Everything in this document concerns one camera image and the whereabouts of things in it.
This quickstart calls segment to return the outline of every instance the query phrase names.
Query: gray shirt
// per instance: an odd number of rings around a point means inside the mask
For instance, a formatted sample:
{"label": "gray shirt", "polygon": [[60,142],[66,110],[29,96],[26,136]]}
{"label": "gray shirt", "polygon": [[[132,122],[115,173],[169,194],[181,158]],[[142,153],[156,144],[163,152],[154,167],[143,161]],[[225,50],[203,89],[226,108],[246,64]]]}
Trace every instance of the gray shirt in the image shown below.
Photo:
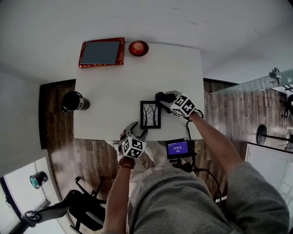
{"label": "gray shirt", "polygon": [[151,173],[137,195],[129,202],[130,234],[288,233],[285,201],[248,162],[228,175],[226,215],[203,180],[176,168]]}

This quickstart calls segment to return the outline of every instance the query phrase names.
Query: tree drawing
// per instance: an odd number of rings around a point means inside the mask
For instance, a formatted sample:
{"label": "tree drawing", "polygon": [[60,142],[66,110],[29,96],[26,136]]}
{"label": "tree drawing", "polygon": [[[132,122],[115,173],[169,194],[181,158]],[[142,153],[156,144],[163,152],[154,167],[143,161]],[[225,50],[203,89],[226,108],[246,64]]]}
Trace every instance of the tree drawing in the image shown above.
{"label": "tree drawing", "polygon": [[144,126],[158,125],[158,108],[156,104],[143,104]]}

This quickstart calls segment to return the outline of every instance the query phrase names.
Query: office chair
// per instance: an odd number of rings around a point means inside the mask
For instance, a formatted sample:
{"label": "office chair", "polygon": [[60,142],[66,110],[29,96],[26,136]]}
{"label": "office chair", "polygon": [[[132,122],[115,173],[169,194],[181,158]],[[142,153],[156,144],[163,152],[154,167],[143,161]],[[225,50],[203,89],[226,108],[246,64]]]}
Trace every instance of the office chair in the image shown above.
{"label": "office chair", "polygon": [[282,114],[282,117],[287,118],[288,117],[288,111],[290,111],[290,115],[293,115],[293,94],[289,96],[288,100],[285,98],[285,101],[280,101],[280,103],[283,103],[285,106],[284,114]]}
{"label": "office chair", "polygon": [[105,221],[105,208],[101,204],[106,204],[106,201],[97,199],[97,195],[105,179],[101,178],[97,190],[93,190],[91,194],[78,183],[79,180],[80,178],[77,177],[75,182],[83,193],[78,190],[70,190],[60,203],[37,211],[30,210],[25,212],[22,215],[23,222],[33,228],[38,223],[63,217],[69,211],[76,218],[75,227],[71,225],[71,229],[76,233],[81,234],[79,231],[81,223],[92,231],[102,229]]}

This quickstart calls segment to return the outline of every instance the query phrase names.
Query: bracelet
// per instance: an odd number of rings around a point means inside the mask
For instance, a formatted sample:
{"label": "bracelet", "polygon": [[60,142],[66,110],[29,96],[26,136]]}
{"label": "bracelet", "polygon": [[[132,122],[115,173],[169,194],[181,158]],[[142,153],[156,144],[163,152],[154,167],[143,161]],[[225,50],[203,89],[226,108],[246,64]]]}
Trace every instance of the bracelet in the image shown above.
{"label": "bracelet", "polygon": [[136,162],[134,161],[134,159],[129,158],[129,157],[121,158],[119,160],[119,162],[117,162],[117,166],[119,169],[120,169],[120,167],[126,167],[129,169],[133,169],[135,164],[136,164]]}

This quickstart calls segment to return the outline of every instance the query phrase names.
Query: picture frame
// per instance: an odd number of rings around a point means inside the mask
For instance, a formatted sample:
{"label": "picture frame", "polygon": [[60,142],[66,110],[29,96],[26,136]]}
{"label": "picture frame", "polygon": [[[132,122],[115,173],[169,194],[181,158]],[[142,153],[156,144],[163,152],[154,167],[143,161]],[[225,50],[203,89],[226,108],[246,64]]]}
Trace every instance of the picture frame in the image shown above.
{"label": "picture frame", "polygon": [[155,101],[141,101],[141,129],[161,128],[161,108]]}

